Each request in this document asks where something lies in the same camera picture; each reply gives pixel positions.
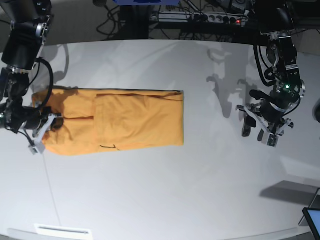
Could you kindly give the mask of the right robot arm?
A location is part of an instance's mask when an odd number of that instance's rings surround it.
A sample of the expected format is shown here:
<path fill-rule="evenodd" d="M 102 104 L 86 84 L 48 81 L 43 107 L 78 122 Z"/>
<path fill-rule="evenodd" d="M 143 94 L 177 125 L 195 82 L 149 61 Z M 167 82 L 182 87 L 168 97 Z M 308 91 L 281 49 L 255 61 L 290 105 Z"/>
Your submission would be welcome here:
<path fill-rule="evenodd" d="M 0 72 L 0 127 L 24 135 L 32 154 L 42 154 L 42 139 L 56 122 L 62 120 L 47 106 L 54 87 L 54 73 L 48 61 L 41 58 L 53 21 L 49 0 L 2 0 L 0 6 L 10 18 L 10 35 L 1 60 L 6 64 Z M 49 73 L 47 94 L 33 107 L 23 105 L 33 81 L 29 74 L 36 64 L 44 65 Z"/>

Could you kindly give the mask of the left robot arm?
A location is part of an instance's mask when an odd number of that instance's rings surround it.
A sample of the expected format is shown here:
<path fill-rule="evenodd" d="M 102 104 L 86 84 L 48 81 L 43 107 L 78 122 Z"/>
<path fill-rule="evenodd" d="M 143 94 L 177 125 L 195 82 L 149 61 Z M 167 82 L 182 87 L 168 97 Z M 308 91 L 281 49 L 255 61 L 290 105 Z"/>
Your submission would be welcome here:
<path fill-rule="evenodd" d="M 306 93 L 305 83 L 297 64 L 298 52 L 291 37 L 295 26 L 287 2 L 255 0 L 252 5 L 260 35 L 269 38 L 266 56 L 271 65 L 262 69 L 262 56 L 256 43 L 254 57 L 263 85 L 272 90 L 270 93 L 250 90 L 250 97 L 257 103 L 238 105 L 236 109 L 244 113 L 242 136 L 248 137 L 252 128 L 260 126 L 258 141 L 275 148 L 285 128 L 294 128 L 293 121 L 286 116 L 300 106 Z"/>

